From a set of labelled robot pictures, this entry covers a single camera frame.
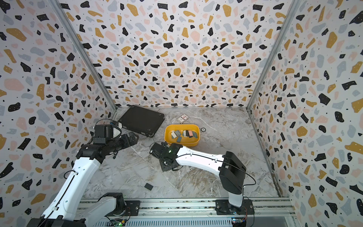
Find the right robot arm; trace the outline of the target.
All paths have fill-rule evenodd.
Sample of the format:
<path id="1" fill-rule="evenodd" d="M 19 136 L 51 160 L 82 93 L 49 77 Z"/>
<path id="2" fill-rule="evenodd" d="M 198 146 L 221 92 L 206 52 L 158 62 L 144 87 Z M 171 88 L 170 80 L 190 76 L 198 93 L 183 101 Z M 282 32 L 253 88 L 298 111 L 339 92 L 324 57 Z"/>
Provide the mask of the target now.
<path id="1" fill-rule="evenodd" d="M 246 167 L 232 152 L 216 155 L 195 151 L 186 146 L 172 143 L 155 143 L 150 154 L 159 160 L 162 171 L 174 171 L 181 166 L 191 166 L 219 177 L 223 188 L 228 192 L 230 205 L 240 208 L 244 200 Z"/>

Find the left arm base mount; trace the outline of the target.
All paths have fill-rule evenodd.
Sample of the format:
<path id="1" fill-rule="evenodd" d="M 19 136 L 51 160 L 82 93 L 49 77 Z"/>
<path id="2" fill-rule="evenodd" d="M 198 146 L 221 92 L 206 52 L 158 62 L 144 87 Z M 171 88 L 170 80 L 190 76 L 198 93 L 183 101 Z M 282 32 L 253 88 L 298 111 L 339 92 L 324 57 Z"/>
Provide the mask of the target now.
<path id="1" fill-rule="evenodd" d="M 136 217 L 139 214 L 140 210 L 140 200 L 126 200 L 125 205 L 123 208 L 119 211 L 113 211 L 111 213 L 108 213 L 107 217 Z"/>

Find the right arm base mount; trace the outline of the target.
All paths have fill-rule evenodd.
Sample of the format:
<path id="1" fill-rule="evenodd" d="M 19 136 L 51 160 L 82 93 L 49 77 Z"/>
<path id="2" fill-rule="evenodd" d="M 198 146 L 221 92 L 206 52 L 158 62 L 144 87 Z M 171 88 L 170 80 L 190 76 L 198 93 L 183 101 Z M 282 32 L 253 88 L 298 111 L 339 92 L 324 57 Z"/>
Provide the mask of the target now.
<path id="1" fill-rule="evenodd" d="M 252 201 L 244 198 L 241 207 L 232 206 L 228 200 L 216 200 L 215 210 L 217 215 L 254 215 Z"/>

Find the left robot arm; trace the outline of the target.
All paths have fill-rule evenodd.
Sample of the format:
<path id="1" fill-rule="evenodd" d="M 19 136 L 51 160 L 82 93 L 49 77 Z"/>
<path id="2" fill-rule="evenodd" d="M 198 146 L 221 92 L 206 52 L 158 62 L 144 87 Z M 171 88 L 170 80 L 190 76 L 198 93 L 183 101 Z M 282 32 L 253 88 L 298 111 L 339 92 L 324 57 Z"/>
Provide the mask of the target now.
<path id="1" fill-rule="evenodd" d="M 67 179 L 40 218 L 29 221 L 29 227 L 92 227 L 108 214 L 123 216 L 127 212 L 122 193 L 106 193 L 84 214 L 76 215 L 82 196 L 105 158 L 117 156 L 120 150 L 136 145 L 139 136 L 133 132 L 122 133 L 119 124 L 94 126 L 92 139 L 83 145 Z"/>

